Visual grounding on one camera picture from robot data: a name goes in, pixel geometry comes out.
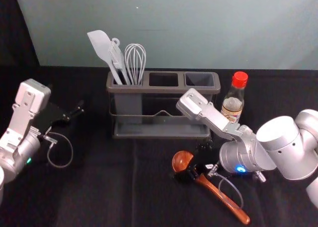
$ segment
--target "wire whisk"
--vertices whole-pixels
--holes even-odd
[[[129,44],[125,48],[126,69],[132,84],[142,84],[146,67],[146,50],[136,43]]]

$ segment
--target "utensil holder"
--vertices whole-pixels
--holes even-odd
[[[175,107],[191,87],[214,102],[221,89],[219,76],[214,72],[144,71],[141,85],[118,85],[109,72],[106,90],[113,137],[210,138],[208,127],[189,120]]]

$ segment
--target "blue led light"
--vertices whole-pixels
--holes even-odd
[[[242,167],[242,166],[237,166],[237,167],[236,167],[236,170],[237,170],[238,172],[246,172],[246,169],[245,169],[244,167]]]

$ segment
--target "wooden ladle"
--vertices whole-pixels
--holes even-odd
[[[192,158],[193,154],[188,151],[177,152],[172,159],[172,168],[174,172],[185,170]],[[215,187],[210,181],[208,181],[208,179],[203,174],[201,174],[195,181],[208,188],[208,190],[210,190],[217,198],[219,198],[243,224],[249,224],[249,216],[242,209],[239,209],[237,204],[233,202],[229,197],[227,197],[224,193],[220,193],[219,189]]]

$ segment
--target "red bottle cap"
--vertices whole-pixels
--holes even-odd
[[[235,72],[232,79],[232,85],[236,88],[244,88],[246,86],[247,80],[248,75],[245,72]]]

